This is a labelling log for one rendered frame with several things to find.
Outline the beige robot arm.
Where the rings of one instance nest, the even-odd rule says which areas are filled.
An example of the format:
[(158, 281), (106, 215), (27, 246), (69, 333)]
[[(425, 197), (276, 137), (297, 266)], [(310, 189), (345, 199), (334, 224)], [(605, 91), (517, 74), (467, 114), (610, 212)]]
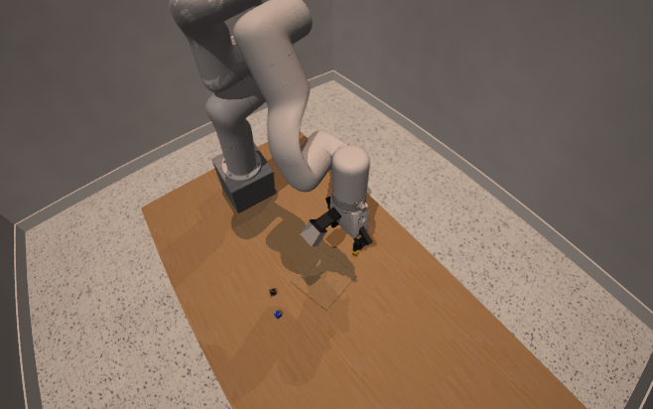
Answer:
[[(230, 37), (224, 21), (253, 6), (258, 8), (236, 22)], [(224, 155), (225, 176), (244, 182), (259, 173), (261, 158), (253, 150), (251, 125), (243, 118), (266, 102), (269, 150), (289, 185), (310, 192), (331, 170), (335, 206), (365, 211), (367, 152), (323, 130), (300, 146), (310, 84), (293, 44), (312, 29), (312, 15), (305, 2), (170, 0), (170, 10), (189, 41), (203, 84), (214, 92), (205, 110)]]

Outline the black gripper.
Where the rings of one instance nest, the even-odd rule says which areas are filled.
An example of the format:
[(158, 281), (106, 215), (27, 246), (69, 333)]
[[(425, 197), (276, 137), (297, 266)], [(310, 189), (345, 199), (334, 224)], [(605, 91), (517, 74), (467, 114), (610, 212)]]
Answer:
[[(326, 198), (326, 203), (328, 204), (328, 209), (334, 207), (341, 214), (341, 218), (335, 221), (331, 227), (340, 225), (346, 233), (354, 239), (352, 249), (354, 252), (373, 242), (367, 233), (369, 226), (369, 211), (367, 203), (365, 203), (367, 206), (365, 211), (362, 211), (361, 209), (358, 209), (357, 211), (345, 211), (335, 206), (332, 201), (332, 194), (331, 197)], [(361, 235), (361, 237), (357, 239), (357, 235)]]

